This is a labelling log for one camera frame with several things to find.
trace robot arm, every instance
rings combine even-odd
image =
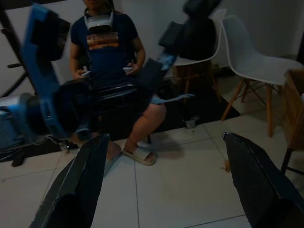
[[[116,108],[136,102],[148,105],[178,54],[187,48],[187,39],[204,29],[207,17],[219,3],[188,0],[184,12],[189,20],[184,25],[169,25],[159,43],[164,51],[157,61],[148,60],[136,83],[97,90],[89,80],[59,85],[51,61],[61,58],[70,24],[34,4],[21,55],[37,96],[0,99],[0,151],[38,143],[47,135],[67,139],[77,132],[85,140],[91,135],[90,122],[97,115],[111,114],[113,104]]]

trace white wall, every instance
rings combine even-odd
[[[185,0],[114,0],[116,8],[127,13],[135,22],[147,55],[156,58],[161,50],[157,45],[170,21],[182,23],[187,18],[182,12]],[[74,22],[83,15],[82,0],[67,0],[50,3],[46,7],[60,16]],[[303,0],[223,0],[219,8],[227,8],[229,15],[237,15],[245,23],[255,47],[263,54],[284,56],[297,54],[304,29]],[[22,40],[26,29],[30,7],[8,10],[17,35]],[[4,35],[0,34],[0,93],[4,92],[22,73],[21,68],[7,69],[15,58]],[[69,42],[63,58],[54,63],[60,82],[71,79],[68,67]],[[221,65],[227,64],[223,43],[216,59]],[[31,92],[29,83],[16,92]]]

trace navy t-shirt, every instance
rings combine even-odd
[[[86,27],[84,17],[71,28],[72,43],[84,47],[90,55],[92,74],[122,71],[135,60],[131,41],[137,37],[131,18],[121,13],[115,13],[112,32],[92,34]]]

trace person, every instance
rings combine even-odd
[[[113,8],[107,0],[84,0],[88,13],[85,17],[97,15],[110,15]],[[87,26],[85,18],[77,20],[71,27],[71,59],[70,68],[74,79],[81,78],[84,71],[80,69],[79,57],[84,48],[91,60],[90,74],[98,75],[99,72],[122,71],[124,67],[132,67],[132,71],[123,77],[136,75],[145,62],[145,50],[138,36],[136,27],[129,16],[114,12],[113,29],[110,32],[92,34]],[[117,78],[105,78],[100,74],[103,86],[115,83]],[[164,105],[149,104],[133,126],[133,130],[127,139],[122,153],[144,164],[153,165],[156,156],[151,151],[139,147],[139,141],[151,134],[164,121],[166,108]],[[105,174],[121,154],[121,148],[110,142],[107,151]]]

